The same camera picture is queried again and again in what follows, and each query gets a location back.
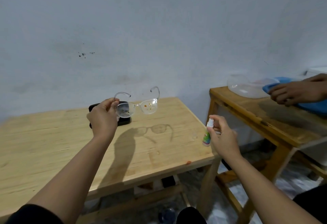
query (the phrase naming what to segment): clear eyeglass frame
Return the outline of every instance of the clear eyeglass frame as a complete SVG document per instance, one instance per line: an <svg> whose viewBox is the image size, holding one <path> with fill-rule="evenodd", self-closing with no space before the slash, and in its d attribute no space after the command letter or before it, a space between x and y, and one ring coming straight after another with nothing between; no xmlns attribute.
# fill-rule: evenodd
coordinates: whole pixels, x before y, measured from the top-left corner
<svg viewBox="0 0 327 224"><path fill-rule="evenodd" d="M159 97L160 97L160 91L159 91L159 88L157 86L154 86L153 88L151 88L150 92L152 92L155 88L158 89L158 97L157 98L145 100L145 101L142 101L139 104L134 104L134 103L131 103L131 102L120 103L116 107L117 115L119 117L121 117L121 118L129 118L135 113L135 110L136 110L137 106L140 107L140 109L142 110L142 112L144 114L153 114L153 113L155 113L157 111L157 109L158 109L158 100L159 100ZM114 96L114 99L119 94L125 94L129 98L131 97L131 94L129 94L129 93L118 92Z"/></svg>

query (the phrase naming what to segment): white wall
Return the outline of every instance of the white wall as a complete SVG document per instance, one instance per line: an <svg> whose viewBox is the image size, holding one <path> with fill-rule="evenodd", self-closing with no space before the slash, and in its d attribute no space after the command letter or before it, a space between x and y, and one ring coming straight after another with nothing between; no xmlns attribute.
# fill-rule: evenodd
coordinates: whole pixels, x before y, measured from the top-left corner
<svg viewBox="0 0 327 224"><path fill-rule="evenodd" d="M204 122L228 75L327 65L326 0L0 0L0 114L178 96Z"/></svg>

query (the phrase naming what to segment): brown wooden table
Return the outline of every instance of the brown wooden table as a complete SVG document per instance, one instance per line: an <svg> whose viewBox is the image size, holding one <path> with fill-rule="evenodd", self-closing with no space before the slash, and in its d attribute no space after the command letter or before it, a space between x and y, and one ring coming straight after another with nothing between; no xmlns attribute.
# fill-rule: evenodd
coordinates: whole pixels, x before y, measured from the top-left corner
<svg viewBox="0 0 327 224"><path fill-rule="evenodd" d="M293 106L278 105L270 98L244 98L227 87L211 88L210 97L208 119L209 115L217 114L218 106L222 106L277 146L270 160L255 164L270 181L276 180L293 155L326 178L324 170L306 160L297 150L327 141L327 118ZM239 214L237 223L249 223L254 214L254 206L250 200L244 207L240 205L225 185L232 179L237 177L233 171L228 171L218 174L216 182Z"/></svg>
<svg viewBox="0 0 327 224"><path fill-rule="evenodd" d="M92 138L88 108L13 117L0 126L0 223L53 178ZM208 166L197 209L205 215L220 163L202 145L205 126L178 98L161 98L151 115L136 113L117 128L93 180L87 200ZM116 206L81 216L93 223L174 194L175 185Z"/></svg>

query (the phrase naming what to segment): hand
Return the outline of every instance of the hand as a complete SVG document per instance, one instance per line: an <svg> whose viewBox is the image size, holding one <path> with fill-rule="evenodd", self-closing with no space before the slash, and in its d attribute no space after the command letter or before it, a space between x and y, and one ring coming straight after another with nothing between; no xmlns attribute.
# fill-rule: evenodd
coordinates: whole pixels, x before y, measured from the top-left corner
<svg viewBox="0 0 327 224"><path fill-rule="evenodd" d="M228 126L226 119L218 115L209 117L214 120L214 128L207 127L207 130L217 153L226 161L242 157L237 143L237 133Z"/></svg>
<svg viewBox="0 0 327 224"><path fill-rule="evenodd" d="M93 107L90 113L86 115L92 125L94 136L101 136L105 139L112 139L117 129L117 112L116 107L119 99L113 98L102 101Z"/></svg>
<svg viewBox="0 0 327 224"><path fill-rule="evenodd" d="M320 73L316 76L304 79L303 81L316 82L316 81L327 81L327 73Z"/></svg>
<svg viewBox="0 0 327 224"><path fill-rule="evenodd" d="M296 81L278 84L268 94L273 101L286 106L319 102L327 98L327 82Z"/></svg>

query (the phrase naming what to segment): black eyeglass case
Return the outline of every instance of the black eyeglass case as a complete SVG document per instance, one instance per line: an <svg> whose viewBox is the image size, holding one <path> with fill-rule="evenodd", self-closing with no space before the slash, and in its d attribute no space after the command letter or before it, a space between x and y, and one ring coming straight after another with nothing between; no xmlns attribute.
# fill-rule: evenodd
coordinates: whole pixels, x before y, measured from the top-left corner
<svg viewBox="0 0 327 224"><path fill-rule="evenodd" d="M97 106L98 104L99 103L90 105L89 106L89 112L91 112L91 110L93 109L93 107ZM132 118L131 117L129 117L129 118L119 118L118 126L129 124L129 123L131 123L131 121L132 121Z"/></svg>

